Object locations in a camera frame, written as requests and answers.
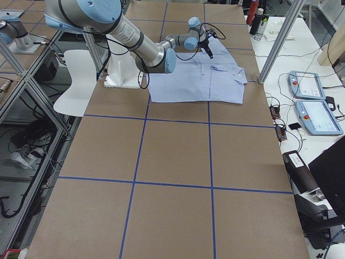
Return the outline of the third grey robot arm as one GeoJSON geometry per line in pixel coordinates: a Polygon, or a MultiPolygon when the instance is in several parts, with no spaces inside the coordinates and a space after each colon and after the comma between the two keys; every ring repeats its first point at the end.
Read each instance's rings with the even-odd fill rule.
{"type": "Polygon", "coordinates": [[[8,19],[1,19],[1,40],[5,44],[12,43],[15,39],[27,36],[28,32],[20,19],[16,16],[8,19]]]}

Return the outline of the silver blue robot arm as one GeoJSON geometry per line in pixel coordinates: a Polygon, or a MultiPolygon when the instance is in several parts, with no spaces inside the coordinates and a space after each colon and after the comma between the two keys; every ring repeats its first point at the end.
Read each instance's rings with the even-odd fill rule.
{"type": "Polygon", "coordinates": [[[198,17],[189,19],[188,33],[168,36],[159,43],[154,43],[123,15],[120,1],[46,1],[45,20],[48,26],[60,31],[82,34],[89,26],[103,35],[112,35],[136,54],[136,66],[144,73],[172,73],[177,46],[191,51],[200,47],[213,58],[209,48],[211,34],[198,17]]]}

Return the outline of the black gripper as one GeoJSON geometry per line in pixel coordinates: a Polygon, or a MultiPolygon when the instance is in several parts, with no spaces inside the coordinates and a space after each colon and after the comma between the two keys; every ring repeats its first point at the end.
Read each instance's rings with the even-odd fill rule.
{"type": "Polygon", "coordinates": [[[209,41],[208,40],[203,41],[203,49],[209,55],[210,59],[213,59],[212,51],[209,48],[209,41]]]}

